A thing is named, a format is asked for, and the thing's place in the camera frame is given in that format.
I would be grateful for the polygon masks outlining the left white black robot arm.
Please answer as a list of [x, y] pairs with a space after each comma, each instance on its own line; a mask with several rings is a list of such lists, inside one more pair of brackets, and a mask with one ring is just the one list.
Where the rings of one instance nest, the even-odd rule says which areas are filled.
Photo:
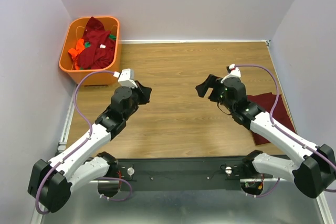
[[116, 175], [111, 155], [87, 159], [121, 133], [139, 106], [150, 102], [151, 92], [152, 88], [138, 81], [122, 84], [115, 90], [108, 107], [80, 139], [50, 160], [40, 159], [33, 165], [27, 191], [34, 197], [39, 214], [57, 212], [75, 189], [91, 180], [112, 179]]

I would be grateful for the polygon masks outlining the red t-shirt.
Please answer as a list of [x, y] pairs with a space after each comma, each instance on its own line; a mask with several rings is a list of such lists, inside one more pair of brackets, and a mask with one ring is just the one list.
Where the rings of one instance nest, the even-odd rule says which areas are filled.
[[103, 69], [112, 64], [116, 38], [112, 39], [111, 31], [105, 30], [101, 21], [91, 17], [82, 39], [85, 48], [78, 56], [77, 65], [80, 69]]

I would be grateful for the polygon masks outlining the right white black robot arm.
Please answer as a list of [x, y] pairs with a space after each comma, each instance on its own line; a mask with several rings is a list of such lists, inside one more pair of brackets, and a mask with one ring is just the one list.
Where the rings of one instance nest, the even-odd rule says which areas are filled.
[[212, 89], [210, 101], [223, 105], [235, 122], [267, 139], [288, 156], [283, 159], [253, 151], [241, 165], [246, 177], [252, 178], [259, 173], [273, 175], [294, 183], [309, 198], [317, 198], [335, 181], [333, 149], [326, 144], [317, 146], [276, 120], [272, 121], [264, 108], [248, 100], [240, 77], [229, 74], [220, 78], [210, 74], [195, 89], [199, 97]]

